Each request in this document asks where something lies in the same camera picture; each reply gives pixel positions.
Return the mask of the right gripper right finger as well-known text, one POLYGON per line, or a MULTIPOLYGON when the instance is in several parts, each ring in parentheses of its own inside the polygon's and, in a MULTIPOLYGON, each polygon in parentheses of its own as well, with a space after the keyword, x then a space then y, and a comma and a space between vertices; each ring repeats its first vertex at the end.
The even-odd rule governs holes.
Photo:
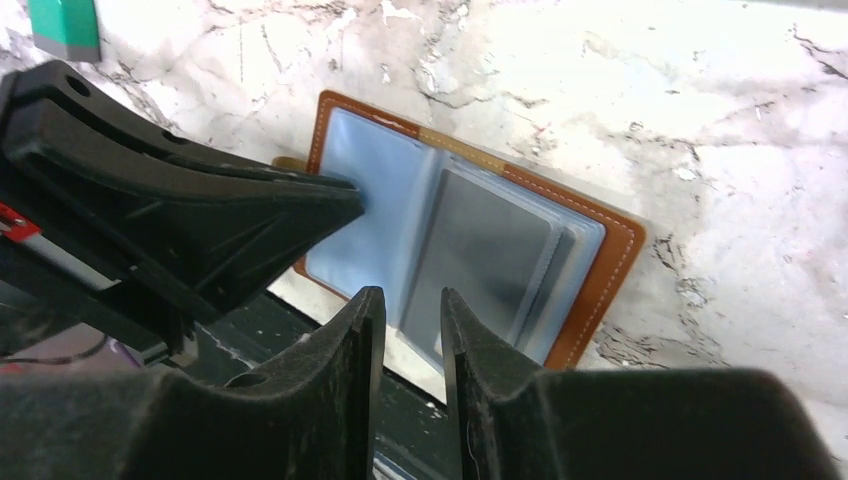
POLYGON ((755 369, 544 368, 441 294, 461 479, 836 479, 795 395, 755 369))

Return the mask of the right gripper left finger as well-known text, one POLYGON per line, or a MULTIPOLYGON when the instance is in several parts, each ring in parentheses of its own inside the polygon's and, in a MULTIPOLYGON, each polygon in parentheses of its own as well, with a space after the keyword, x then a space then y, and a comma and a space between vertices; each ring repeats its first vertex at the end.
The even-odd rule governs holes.
POLYGON ((214 387, 173 370, 1 380, 5 479, 369 479, 385 299, 214 387))

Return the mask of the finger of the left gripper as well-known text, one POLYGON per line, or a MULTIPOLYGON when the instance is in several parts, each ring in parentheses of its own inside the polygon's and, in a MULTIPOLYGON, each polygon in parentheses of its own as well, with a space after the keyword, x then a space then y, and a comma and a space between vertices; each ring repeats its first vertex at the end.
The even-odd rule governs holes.
POLYGON ((363 214, 348 181, 143 119, 68 64, 1 80, 1 348, 85 322, 183 352, 363 214))

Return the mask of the brown leather card holder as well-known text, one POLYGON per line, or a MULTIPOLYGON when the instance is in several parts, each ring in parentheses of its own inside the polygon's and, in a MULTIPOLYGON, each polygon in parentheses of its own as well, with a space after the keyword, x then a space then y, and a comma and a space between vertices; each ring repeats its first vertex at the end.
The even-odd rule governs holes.
POLYGON ((590 195, 332 90, 319 96, 308 157, 278 157, 274 165, 357 187, 364 214, 309 251, 296 271, 343 298, 366 285, 383 288, 389 324, 414 350, 399 328, 447 167, 497 176, 576 212, 596 231, 565 272, 573 299, 539 363, 546 367, 576 365, 645 242, 640 221, 590 195))

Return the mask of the grey card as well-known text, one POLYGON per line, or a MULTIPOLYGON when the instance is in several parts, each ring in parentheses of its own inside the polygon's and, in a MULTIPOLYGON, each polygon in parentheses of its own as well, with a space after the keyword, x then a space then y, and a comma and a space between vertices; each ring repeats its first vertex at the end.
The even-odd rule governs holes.
POLYGON ((573 299, 591 222, 497 176, 443 170, 400 331, 443 368, 442 293, 450 289, 497 336, 543 363, 573 299))

